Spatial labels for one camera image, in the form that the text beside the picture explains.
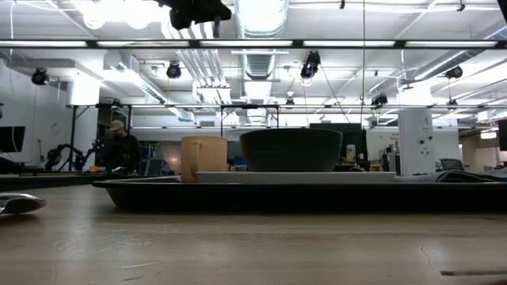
pipe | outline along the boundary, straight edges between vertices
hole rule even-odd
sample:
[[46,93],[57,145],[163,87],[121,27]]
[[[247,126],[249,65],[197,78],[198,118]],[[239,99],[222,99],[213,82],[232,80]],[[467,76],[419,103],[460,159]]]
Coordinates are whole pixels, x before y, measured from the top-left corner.
[[196,50],[191,50],[190,54],[193,55],[193,59],[197,66],[200,68],[200,73],[203,75],[204,80],[206,81],[207,86],[213,86],[212,78],[208,74],[208,70],[204,65],[203,61],[199,57],[199,53]]
[[202,53],[203,53],[203,56],[204,56],[204,60],[206,60],[206,63],[208,63],[209,69],[212,71],[213,82],[217,83],[218,85],[220,85],[220,83],[219,83],[220,78],[219,78],[219,75],[217,74],[217,70],[215,69],[213,61],[212,61],[212,59],[211,59],[211,57],[209,55],[209,50],[204,50],[204,51],[202,51]]

workbench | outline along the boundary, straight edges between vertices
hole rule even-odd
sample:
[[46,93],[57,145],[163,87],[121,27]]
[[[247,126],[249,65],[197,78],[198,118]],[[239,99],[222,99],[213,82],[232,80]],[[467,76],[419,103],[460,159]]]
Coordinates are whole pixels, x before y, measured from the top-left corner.
[[[153,214],[90,185],[0,216],[2,284],[501,284],[504,215]],[[478,276],[443,276],[471,271]]]

dark green bowl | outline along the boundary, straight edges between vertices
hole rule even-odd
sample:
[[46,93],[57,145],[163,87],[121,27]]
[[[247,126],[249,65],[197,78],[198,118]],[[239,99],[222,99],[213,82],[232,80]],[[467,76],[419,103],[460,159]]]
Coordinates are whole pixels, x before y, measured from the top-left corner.
[[322,129],[269,129],[240,136],[253,172],[331,172],[340,159],[343,135]]

desk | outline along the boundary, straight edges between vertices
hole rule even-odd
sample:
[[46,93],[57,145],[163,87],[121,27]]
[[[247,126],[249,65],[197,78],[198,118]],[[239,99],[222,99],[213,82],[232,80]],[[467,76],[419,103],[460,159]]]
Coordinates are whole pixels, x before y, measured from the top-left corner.
[[149,215],[89,185],[28,193],[48,205],[0,216],[2,284],[493,284],[439,270],[507,263],[504,215]]

white wall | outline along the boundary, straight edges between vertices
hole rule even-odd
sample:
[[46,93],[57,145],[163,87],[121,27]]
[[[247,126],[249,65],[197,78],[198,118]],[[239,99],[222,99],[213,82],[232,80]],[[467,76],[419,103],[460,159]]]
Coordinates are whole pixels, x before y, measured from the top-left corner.
[[[366,131],[368,153],[371,160],[381,159],[379,152],[385,150],[390,144],[394,145],[399,140],[398,128],[396,129],[370,129]],[[454,158],[463,160],[459,149],[458,130],[433,130],[433,153],[435,159]]]
[[0,60],[0,102],[4,104],[0,127],[26,127],[22,152],[10,154],[14,161],[39,165],[38,139],[42,140],[43,156],[59,144],[70,142],[72,111],[65,107],[66,100],[66,92],[35,86],[31,78],[7,68]]

